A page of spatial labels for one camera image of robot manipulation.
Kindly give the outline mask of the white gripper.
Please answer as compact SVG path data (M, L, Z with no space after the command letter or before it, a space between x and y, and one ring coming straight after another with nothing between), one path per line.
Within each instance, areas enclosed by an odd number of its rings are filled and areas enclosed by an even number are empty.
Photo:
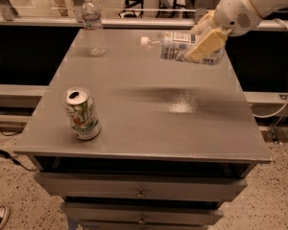
M214 29L215 20L223 29ZM220 0L215 12L209 11L190 30L195 35L195 44L184 56L187 61L200 61L221 49L228 36L244 35L261 21L252 0Z

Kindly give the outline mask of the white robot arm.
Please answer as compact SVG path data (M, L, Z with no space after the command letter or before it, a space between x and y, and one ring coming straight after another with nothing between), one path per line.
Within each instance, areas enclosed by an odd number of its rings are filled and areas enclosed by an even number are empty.
M185 55L188 61L200 61L221 49L229 36L244 35L271 13L288 8L288 0L220 0L190 31L195 44Z

